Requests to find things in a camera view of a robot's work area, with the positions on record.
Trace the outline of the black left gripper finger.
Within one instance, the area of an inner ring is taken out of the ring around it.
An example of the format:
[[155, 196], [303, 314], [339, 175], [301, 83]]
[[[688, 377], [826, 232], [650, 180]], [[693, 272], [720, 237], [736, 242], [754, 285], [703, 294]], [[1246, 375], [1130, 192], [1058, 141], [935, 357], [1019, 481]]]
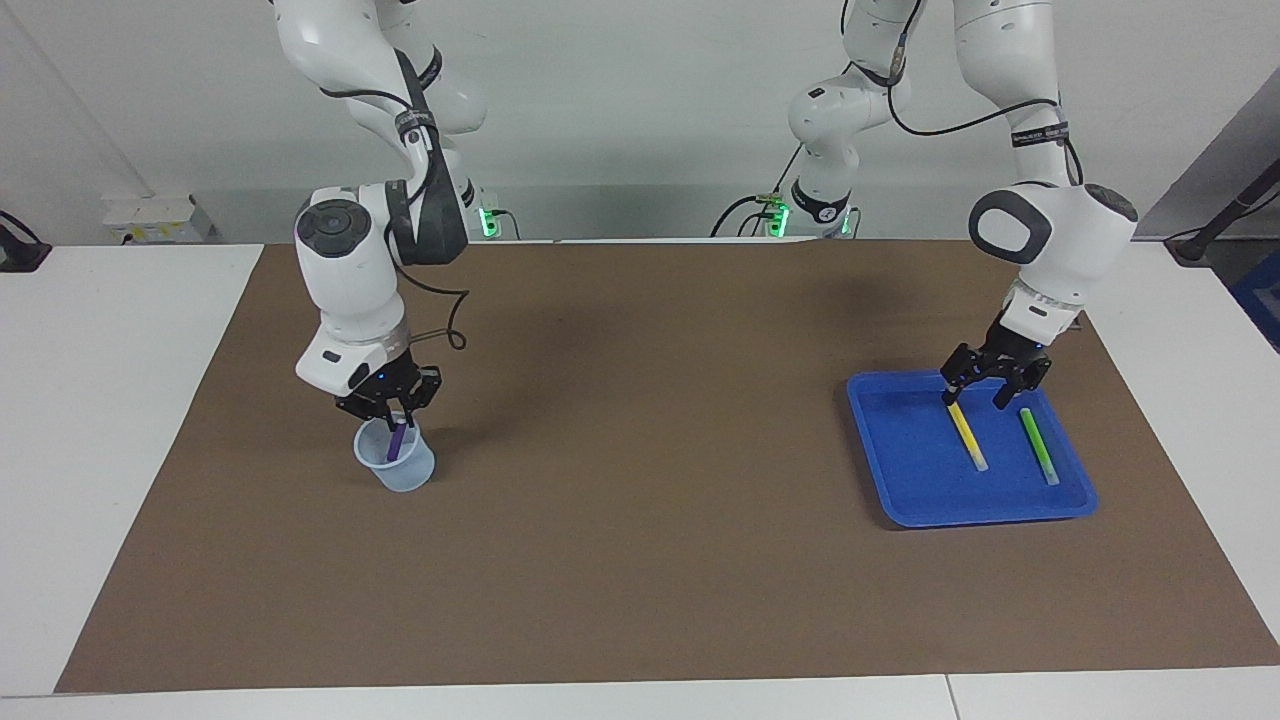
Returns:
[[1052, 359], [1038, 352], [1028, 357], [1005, 357], [997, 361], [996, 375], [1004, 379], [1004, 386], [996, 393], [992, 404], [1005, 410], [1011, 401], [1024, 392], [1036, 391], [1047, 377]]
[[993, 361], [987, 354], [968, 343], [960, 343], [940, 368], [945, 380], [942, 402], [948, 407], [954, 406], [966, 387], [989, 374], [992, 365]]

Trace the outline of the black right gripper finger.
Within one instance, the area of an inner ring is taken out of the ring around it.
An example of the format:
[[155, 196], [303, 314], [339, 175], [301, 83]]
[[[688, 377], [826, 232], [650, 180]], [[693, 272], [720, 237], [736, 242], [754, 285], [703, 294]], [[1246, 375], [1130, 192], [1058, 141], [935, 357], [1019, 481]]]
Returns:
[[399, 405], [406, 419], [415, 419], [415, 414], [429, 407], [442, 387], [442, 369], [439, 366], [420, 366], [419, 378], [399, 393]]
[[394, 432], [398, 427], [407, 427], [410, 418], [403, 411], [396, 411], [388, 398], [367, 398], [360, 395], [335, 397], [335, 406], [352, 416], [364, 421], [380, 421], [388, 430]]

